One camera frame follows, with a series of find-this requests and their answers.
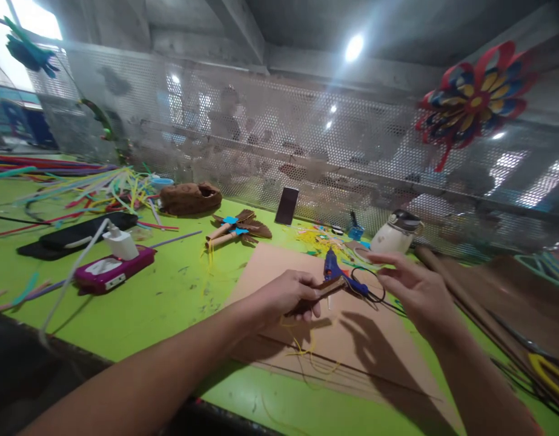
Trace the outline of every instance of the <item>pink power bank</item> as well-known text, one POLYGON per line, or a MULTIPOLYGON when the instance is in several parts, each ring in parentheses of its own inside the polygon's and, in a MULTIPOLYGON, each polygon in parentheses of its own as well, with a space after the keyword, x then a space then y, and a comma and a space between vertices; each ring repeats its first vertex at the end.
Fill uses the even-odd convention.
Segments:
POLYGON ((138 256, 132 260, 122 260, 108 256, 87 265, 80 266, 75 272, 74 281, 79 295, 104 295, 127 279, 154 263, 155 249, 136 245, 138 256))

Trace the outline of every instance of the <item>perforated metal panel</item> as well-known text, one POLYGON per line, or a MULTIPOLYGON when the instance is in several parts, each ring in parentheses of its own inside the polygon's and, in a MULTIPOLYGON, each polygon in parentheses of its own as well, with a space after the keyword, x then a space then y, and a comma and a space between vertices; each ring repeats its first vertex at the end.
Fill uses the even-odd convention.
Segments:
MULTIPOLYGON (((501 138, 451 152, 434 173, 443 150, 422 143, 410 102, 86 45, 63 59, 85 95, 114 114, 139 169, 209 180, 227 198, 271 210, 294 187, 297 216, 347 227, 354 210, 368 234, 406 208, 425 222, 419 242, 460 258, 559 242, 559 216, 547 213, 559 200, 557 130, 510 124, 501 138)), ((67 114, 77 99, 68 77, 32 78, 62 149, 111 161, 113 144, 96 137, 91 115, 67 114)))

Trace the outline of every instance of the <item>green table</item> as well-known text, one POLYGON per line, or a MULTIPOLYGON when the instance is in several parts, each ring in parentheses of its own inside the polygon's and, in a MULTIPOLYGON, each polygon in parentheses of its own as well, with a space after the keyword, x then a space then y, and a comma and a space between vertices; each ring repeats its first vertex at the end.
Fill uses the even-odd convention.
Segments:
MULTIPOLYGON (((36 186, 21 180, 0 180, 0 213, 27 219, 22 207, 14 207, 13 199, 35 192, 36 186)), ((32 211, 44 219, 67 214, 63 206, 70 197, 35 203, 32 211)), ((243 205, 224 200, 217 214, 234 216, 243 205)), ((144 220, 153 222, 150 211, 143 210, 144 220)), ((274 223, 274 214, 257 210, 258 219, 273 232, 271 243, 296 251, 307 251, 295 240, 296 230, 274 223)), ((92 215, 82 218, 91 219, 92 215)), ((207 259, 200 257, 204 236, 212 231, 209 217, 162 218, 164 225, 180 227, 179 233, 154 230, 152 245, 179 235, 202 230, 203 234, 159 247, 156 261, 115 291, 102 297, 67 293, 57 310, 48 332, 78 348, 107 360, 117 362, 162 339, 174 335, 220 309, 233 290, 252 248, 232 243, 215 252, 215 266, 220 271, 209 277, 205 296, 201 293, 207 270, 207 259)), ((0 232, 23 226, 0 220, 0 232)), ((39 282, 51 278, 63 280, 79 253, 54 262, 44 262, 16 254, 21 245, 34 242, 48 233, 46 227, 0 238, 0 289, 9 293, 0 303, 9 302, 26 287, 35 271, 39 282)), ((109 253, 106 244, 98 243, 85 262, 92 262, 109 253)), ((5 315, 34 328, 40 328, 53 306, 58 291, 51 292, 5 315)), ((505 355, 465 317, 469 329, 488 353, 506 362, 505 355)), ((437 378, 442 391, 451 398, 437 359, 410 321, 404 321, 412 338, 437 378)), ((311 389, 305 383, 238 362, 228 362, 204 380, 196 395, 205 401, 239 414, 279 432, 298 434, 421 434, 420 429, 393 408, 341 394, 329 389, 311 389), (269 412, 263 407, 263 401, 269 412)), ((519 398, 528 406, 548 435, 559 434, 559 418, 545 406, 525 394, 519 398)))

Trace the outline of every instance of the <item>blue glue gun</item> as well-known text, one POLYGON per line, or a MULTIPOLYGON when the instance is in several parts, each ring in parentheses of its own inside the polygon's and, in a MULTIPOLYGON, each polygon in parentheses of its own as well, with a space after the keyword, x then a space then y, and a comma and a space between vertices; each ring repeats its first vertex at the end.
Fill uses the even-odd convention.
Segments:
POLYGON ((337 279, 340 276, 344 276, 350 287, 354 292, 361 295, 362 297, 366 297, 369 293, 368 287, 366 285, 362 285, 361 283, 356 282, 353 279, 350 279, 346 276, 338 266, 338 258, 334 253, 334 250, 331 248, 328 250, 326 254, 326 261, 323 264, 323 278, 328 281, 332 279, 337 279))

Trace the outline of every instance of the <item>hand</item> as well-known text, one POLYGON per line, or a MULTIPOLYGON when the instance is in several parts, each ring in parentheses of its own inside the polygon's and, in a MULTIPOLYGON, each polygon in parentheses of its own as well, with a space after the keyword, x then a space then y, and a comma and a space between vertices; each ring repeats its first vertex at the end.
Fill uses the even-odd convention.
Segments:
MULTIPOLYGON (((310 286, 320 284, 321 282, 308 272, 289 269, 248 297, 251 310, 260 313, 264 320, 263 323, 268 325, 293 310, 300 300, 318 298, 318 293, 310 286)), ((296 319, 309 322, 312 315, 319 317, 320 313, 320 303, 318 302, 309 311, 296 315, 296 319)))
POLYGON ((372 263, 396 267, 382 268, 378 280, 398 297, 406 315, 429 343, 455 343, 468 334, 441 275, 416 265, 400 253, 367 256, 372 263))

